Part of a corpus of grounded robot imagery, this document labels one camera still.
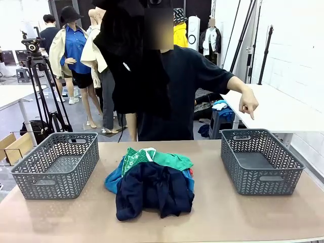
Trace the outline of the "person's left hand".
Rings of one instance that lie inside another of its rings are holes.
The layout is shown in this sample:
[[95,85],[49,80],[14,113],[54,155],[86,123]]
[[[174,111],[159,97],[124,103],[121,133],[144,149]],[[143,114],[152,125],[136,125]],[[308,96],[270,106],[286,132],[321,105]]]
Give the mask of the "person's left hand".
[[248,86],[244,86],[241,91],[241,99],[239,102],[239,111],[248,113],[252,120],[255,119],[254,111],[259,106],[259,103],[254,95],[254,92]]

